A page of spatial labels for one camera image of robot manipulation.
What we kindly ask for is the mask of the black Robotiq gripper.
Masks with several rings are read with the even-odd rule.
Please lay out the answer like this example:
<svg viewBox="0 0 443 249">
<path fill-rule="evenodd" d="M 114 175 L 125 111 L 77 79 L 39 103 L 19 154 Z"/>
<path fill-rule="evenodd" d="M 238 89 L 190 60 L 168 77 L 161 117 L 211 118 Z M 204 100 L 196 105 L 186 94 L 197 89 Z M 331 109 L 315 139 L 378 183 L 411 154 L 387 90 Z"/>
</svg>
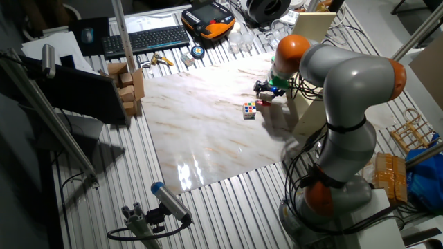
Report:
<svg viewBox="0 0 443 249">
<path fill-rule="evenodd" d="M 263 92 L 263 91 L 271 92 L 271 95 L 272 95 L 271 101 L 272 102 L 279 102 L 280 99 L 281 99 L 280 96 L 283 96 L 286 93 L 286 90 L 284 90 L 284 89 L 279 89 L 278 87 L 271 86 L 270 84 L 267 84 L 267 86 L 266 86 L 265 82 L 261 82 L 259 80 L 257 80 L 255 82 L 253 90 L 256 93 L 260 93 L 260 92 Z"/>
</svg>

